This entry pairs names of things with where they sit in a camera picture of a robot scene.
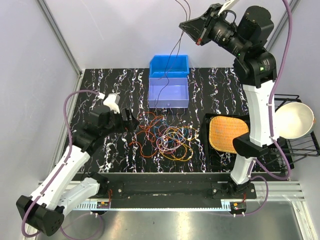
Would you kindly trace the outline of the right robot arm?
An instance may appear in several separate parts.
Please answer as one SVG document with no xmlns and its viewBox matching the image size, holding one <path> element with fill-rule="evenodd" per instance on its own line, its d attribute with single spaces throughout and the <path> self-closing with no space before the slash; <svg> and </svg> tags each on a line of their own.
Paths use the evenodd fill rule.
<svg viewBox="0 0 320 240">
<path fill-rule="evenodd" d="M 275 57 L 265 49 L 274 23 L 264 7 L 249 6 L 239 24 L 228 22 L 234 11 L 226 5 L 210 5 L 200 17 L 183 21 L 179 28 L 198 46 L 209 42 L 232 54 L 234 72 L 245 92 L 249 111 L 249 132 L 236 137 L 232 144 L 236 151 L 234 167 L 227 183 L 228 195 L 239 198 L 249 184 L 254 159 L 268 153 L 279 139 L 271 116 L 275 112 L 272 88 L 277 77 Z"/>
</svg>

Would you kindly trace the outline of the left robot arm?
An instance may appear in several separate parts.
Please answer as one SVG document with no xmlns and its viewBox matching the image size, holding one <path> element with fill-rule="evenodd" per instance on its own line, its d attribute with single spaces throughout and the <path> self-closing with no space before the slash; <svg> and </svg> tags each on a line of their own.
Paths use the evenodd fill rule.
<svg viewBox="0 0 320 240">
<path fill-rule="evenodd" d="M 84 123 L 71 137 L 60 161 L 30 196 L 21 195 L 16 201 L 22 218 L 21 231 L 27 238 L 25 225 L 47 236 L 55 234 L 65 217 L 79 204 L 90 197 L 104 198 L 109 195 L 108 178 L 90 172 L 76 187 L 66 190 L 80 167 L 82 167 L 103 145 L 110 134 L 134 132 L 139 121 L 129 109 L 126 119 L 121 112 L 106 105 L 98 105 L 89 112 Z"/>
</svg>

